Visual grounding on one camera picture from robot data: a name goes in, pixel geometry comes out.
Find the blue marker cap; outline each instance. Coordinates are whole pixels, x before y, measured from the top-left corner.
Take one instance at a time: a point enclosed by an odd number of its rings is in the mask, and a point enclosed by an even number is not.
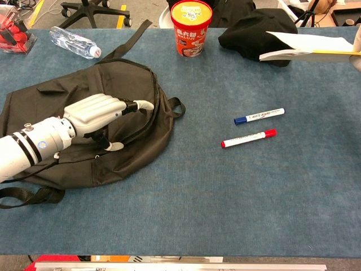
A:
[[[235,124],[239,125],[242,123],[246,123],[247,122],[247,118],[246,117],[238,117],[237,119],[235,119]]]

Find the whiteboard marker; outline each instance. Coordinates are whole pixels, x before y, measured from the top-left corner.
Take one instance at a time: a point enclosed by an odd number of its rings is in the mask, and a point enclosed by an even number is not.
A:
[[[234,145],[243,144],[243,143],[254,141],[254,140],[259,140],[262,138],[274,137],[275,135],[277,135],[277,131],[276,131],[276,129],[272,129],[272,130],[260,132],[257,134],[246,135],[245,137],[237,137],[234,139],[224,140],[221,142],[221,146],[222,146],[222,148],[227,148],[227,147],[231,147]]]
[[[285,110],[283,108],[279,108],[279,109],[274,109],[274,110],[270,110],[270,111],[266,111],[266,112],[262,112],[262,113],[258,113],[258,114],[253,114],[253,115],[249,115],[249,116],[238,117],[237,119],[235,119],[235,124],[239,125],[239,124],[248,123],[248,122],[254,121],[254,120],[265,119],[267,117],[274,117],[274,116],[282,115],[282,114],[284,114],[284,112],[285,112]]]

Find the blue marker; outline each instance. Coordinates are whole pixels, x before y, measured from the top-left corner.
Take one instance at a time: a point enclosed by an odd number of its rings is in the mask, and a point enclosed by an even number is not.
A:
[[[237,119],[235,119],[235,124],[239,125],[239,124],[248,123],[248,122],[254,121],[254,120],[260,120],[260,119],[265,119],[267,117],[278,116],[278,115],[284,114],[284,112],[285,111],[283,108],[279,108],[279,109],[274,109],[271,111],[257,113],[257,114],[253,114],[253,115],[249,115],[249,116],[238,117]]]

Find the red marker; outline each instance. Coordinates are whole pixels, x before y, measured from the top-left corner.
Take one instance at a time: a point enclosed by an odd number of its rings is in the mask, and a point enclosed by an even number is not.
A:
[[[277,131],[276,131],[276,129],[272,129],[272,130],[260,132],[257,134],[246,135],[245,137],[237,137],[234,139],[224,140],[224,141],[222,141],[221,146],[222,146],[222,148],[227,148],[227,147],[231,147],[234,145],[259,140],[262,138],[274,137],[275,135],[277,135]]]

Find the orange label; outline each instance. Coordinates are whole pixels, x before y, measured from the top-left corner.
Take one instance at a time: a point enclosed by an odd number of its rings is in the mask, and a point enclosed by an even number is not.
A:
[[[192,58],[203,51],[207,28],[184,30],[174,26],[177,51],[183,56]]]

